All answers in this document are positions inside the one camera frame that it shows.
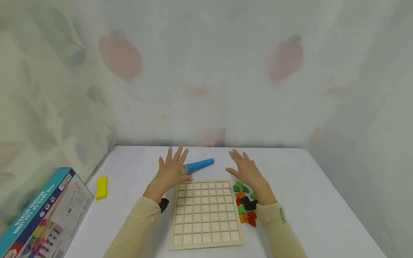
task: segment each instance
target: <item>left hand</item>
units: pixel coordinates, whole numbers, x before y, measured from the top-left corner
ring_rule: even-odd
[[[143,196],[159,203],[165,192],[184,181],[192,181],[189,175],[182,175],[182,165],[188,155],[188,149],[185,149],[182,156],[182,145],[172,158],[172,147],[169,147],[166,161],[159,157],[159,170],[152,182],[149,183]]]

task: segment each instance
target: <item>blue cylinder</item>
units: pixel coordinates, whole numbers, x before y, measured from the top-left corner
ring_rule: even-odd
[[[206,159],[194,163],[189,163],[189,164],[183,164],[182,165],[182,170],[184,175],[190,175],[194,173],[195,171],[205,168],[206,166],[212,165],[214,163],[214,159]]]

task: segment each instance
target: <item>beige sleeve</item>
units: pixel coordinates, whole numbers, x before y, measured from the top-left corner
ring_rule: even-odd
[[[160,214],[159,204],[149,198],[140,197],[110,244],[104,258],[139,257],[145,239]]]
[[[281,204],[257,204],[256,212],[274,258],[307,258]]]

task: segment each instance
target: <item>toy box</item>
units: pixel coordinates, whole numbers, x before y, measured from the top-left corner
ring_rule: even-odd
[[[61,258],[94,196],[71,168],[59,168],[0,238],[2,258]]]

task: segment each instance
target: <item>orange block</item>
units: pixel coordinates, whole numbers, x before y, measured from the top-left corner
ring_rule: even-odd
[[[247,223],[248,222],[248,217],[246,214],[240,214],[240,221],[241,223]]]
[[[239,191],[237,193],[237,196],[238,196],[238,198],[242,199],[243,197],[245,197],[245,194],[243,192]]]

